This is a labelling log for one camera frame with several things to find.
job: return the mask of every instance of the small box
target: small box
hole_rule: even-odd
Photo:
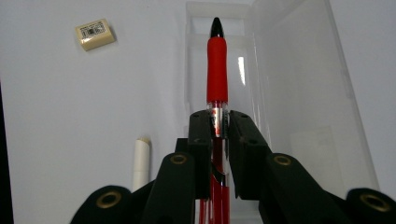
[[[85,49],[95,49],[115,41],[106,19],[92,21],[76,27],[79,44]]]

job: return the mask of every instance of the plastic container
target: plastic container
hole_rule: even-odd
[[[229,108],[249,114],[274,152],[298,159],[327,191],[345,198],[350,189],[377,189],[328,0],[189,2],[190,113],[205,108],[206,42],[214,17],[228,44]],[[261,223],[257,205],[232,200],[232,223]]]

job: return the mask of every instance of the white cylinder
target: white cylinder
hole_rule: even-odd
[[[132,191],[149,182],[149,140],[139,138],[134,143],[134,176]]]

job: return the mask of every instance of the label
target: label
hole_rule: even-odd
[[[94,35],[99,35],[106,31],[105,26],[101,21],[90,24],[88,26],[84,26],[79,29],[81,31],[82,38],[90,38]]]
[[[228,110],[215,107],[209,110],[210,120],[215,130],[215,136],[227,138],[228,133]]]

